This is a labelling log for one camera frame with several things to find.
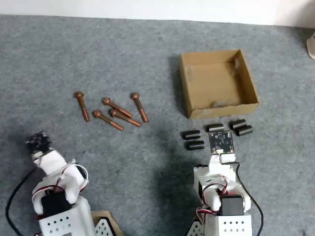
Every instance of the circuit board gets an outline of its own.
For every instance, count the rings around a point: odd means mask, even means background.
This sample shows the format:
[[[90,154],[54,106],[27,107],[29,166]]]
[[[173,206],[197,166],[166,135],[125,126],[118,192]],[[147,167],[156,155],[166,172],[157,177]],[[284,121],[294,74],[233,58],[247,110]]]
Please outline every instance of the circuit board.
[[[231,131],[209,133],[211,154],[234,153]]]

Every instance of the cardboard piece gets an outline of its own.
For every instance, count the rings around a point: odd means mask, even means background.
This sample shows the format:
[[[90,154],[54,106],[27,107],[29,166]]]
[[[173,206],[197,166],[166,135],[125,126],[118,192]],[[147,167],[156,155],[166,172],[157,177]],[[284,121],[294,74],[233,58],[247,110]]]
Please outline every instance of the cardboard piece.
[[[180,72],[190,119],[251,113],[259,105],[241,50],[183,53]]]
[[[113,227],[113,230],[115,231],[116,236],[124,236],[123,231],[119,228],[113,218],[113,215],[109,211],[91,211],[91,214],[95,226],[102,217],[107,217]]]

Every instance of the bolt head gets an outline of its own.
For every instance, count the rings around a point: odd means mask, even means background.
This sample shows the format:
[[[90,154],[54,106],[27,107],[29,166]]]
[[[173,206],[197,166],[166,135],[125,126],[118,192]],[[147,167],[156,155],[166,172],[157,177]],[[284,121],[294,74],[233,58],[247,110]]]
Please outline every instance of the bolt head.
[[[106,98],[103,99],[103,103],[105,105],[108,105],[109,102],[110,102],[110,98],[109,97],[106,97]]]
[[[140,94],[138,94],[137,92],[134,92],[131,94],[131,99],[137,99],[140,97]]]
[[[114,117],[116,114],[117,110],[116,109],[109,109],[109,114]]]
[[[100,117],[101,115],[102,115],[102,111],[100,111],[100,110],[93,111],[93,116],[94,116],[95,118],[98,118],[98,117]]]
[[[74,97],[75,97],[75,98],[83,97],[83,96],[84,96],[84,93],[82,93],[81,91],[77,91],[77,92],[75,92],[75,94],[74,94]]]

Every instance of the black wire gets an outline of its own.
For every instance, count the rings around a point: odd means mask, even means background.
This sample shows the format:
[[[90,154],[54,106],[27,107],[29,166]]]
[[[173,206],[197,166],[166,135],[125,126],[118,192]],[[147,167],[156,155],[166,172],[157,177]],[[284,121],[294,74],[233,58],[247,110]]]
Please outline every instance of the black wire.
[[[26,182],[26,180],[28,180],[28,178],[34,174],[34,172],[37,170],[37,167],[32,169],[23,179],[22,181],[19,183],[18,186],[16,186],[16,188],[13,190],[13,193],[11,194],[9,201],[5,207],[5,217],[6,220],[8,221],[9,225],[11,226],[11,228],[14,230],[14,232],[18,235],[18,236],[23,236],[23,234],[21,234],[21,232],[15,227],[15,225],[13,224],[12,220],[10,219],[9,216],[9,210],[10,210],[10,206],[12,204],[13,198],[15,197],[16,193],[19,191],[19,189],[22,187],[22,185]]]
[[[262,228],[264,226],[264,213],[262,212],[260,206],[258,205],[258,203],[256,202],[256,200],[252,197],[252,195],[248,192],[248,190],[246,189],[246,187],[244,186],[243,182],[241,181],[241,178],[238,174],[238,169],[240,168],[241,166],[241,163],[239,163],[238,161],[232,161],[232,162],[224,162],[224,163],[221,163],[222,165],[233,165],[233,164],[236,164],[237,167],[236,167],[236,170],[235,170],[235,173],[236,173],[236,177],[238,178],[238,181],[240,182],[240,184],[242,185],[242,187],[244,188],[245,192],[248,194],[248,196],[250,197],[250,199],[252,200],[252,202],[256,205],[257,209],[259,210],[259,213],[260,213],[260,216],[261,216],[261,223],[260,223],[260,228],[257,232],[257,236],[260,236],[260,233],[262,231]]]

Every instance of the white wall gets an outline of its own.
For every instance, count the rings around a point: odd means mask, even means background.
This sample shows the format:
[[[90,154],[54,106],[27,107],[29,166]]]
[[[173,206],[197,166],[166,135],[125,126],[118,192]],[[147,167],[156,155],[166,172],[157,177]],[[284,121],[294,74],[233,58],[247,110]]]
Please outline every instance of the white wall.
[[[0,13],[315,28],[315,0],[0,0]]]

